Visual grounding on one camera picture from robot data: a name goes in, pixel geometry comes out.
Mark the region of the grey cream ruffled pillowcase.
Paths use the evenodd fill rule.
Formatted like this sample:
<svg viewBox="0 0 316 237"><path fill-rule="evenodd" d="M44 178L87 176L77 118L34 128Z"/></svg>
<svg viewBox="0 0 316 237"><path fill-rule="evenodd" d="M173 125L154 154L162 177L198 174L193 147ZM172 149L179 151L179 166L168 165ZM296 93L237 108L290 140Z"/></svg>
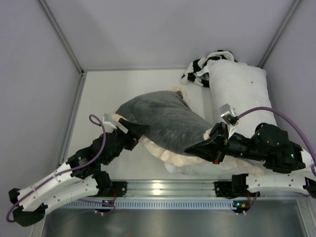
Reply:
<svg viewBox="0 0 316 237"><path fill-rule="evenodd" d="M191 110L186 92L178 87L136 96L111 117L115 122L122 118L149 125L140 143L164 163L184 166L206 162L184 150L207 140L214 125Z"/></svg>

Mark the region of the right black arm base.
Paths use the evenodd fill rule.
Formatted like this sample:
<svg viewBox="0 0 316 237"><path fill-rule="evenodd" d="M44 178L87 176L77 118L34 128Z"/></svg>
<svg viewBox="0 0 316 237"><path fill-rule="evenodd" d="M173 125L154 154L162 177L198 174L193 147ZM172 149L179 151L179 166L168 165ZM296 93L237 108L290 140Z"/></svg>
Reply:
<svg viewBox="0 0 316 237"><path fill-rule="evenodd" d="M230 181L214 182L216 197L234 199L247 197L249 194L246 178L248 174L233 175Z"/></svg>

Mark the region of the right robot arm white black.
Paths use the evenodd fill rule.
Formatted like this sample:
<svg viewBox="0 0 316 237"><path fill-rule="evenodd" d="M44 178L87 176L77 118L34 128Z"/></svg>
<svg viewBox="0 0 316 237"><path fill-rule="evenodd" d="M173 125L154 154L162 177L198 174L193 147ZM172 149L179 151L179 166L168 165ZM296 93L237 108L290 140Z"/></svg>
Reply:
<svg viewBox="0 0 316 237"><path fill-rule="evenodd" d="M263 163L273 174L255 177L249 172L233 175L230 181L215 182L217 197L254 197L264 191L287 191L316 196L316 179L309 168L311 155L288 138L288 133L275 125L261 123L251 138L238 133L229 136L228 126L217 123L209 139L185 149L185 152L213 164L229 156Z"/></svg>

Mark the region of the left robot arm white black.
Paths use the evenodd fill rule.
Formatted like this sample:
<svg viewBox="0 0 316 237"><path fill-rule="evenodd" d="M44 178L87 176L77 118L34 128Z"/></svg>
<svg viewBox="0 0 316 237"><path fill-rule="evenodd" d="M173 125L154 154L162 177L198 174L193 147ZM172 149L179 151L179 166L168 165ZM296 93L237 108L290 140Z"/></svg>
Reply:
<svg viewBox="0 0 316 237"><path fill-rule="evenodd" d="M6 215L7 222L28 227L65 204L86 202L87 197L104 197L113 191L109 174L101 166L110 164L123 150L133 150L150 126L122 118L114 126L95 115L90 115L89 120L101 127L102 134L42 180L24 189L10 190L13 206Z"/></svg>

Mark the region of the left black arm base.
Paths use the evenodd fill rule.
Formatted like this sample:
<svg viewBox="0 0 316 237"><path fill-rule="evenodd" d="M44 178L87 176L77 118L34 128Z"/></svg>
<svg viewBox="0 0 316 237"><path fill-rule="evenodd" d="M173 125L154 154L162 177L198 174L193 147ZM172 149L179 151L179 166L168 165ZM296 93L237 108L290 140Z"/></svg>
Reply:
<svg viewBox="0 0 316 237"><path fill-rule="evenodd" d="M112 184L106 184L99 189L97 197L123 197L127 192L127 182L114 181Z"/></svg>

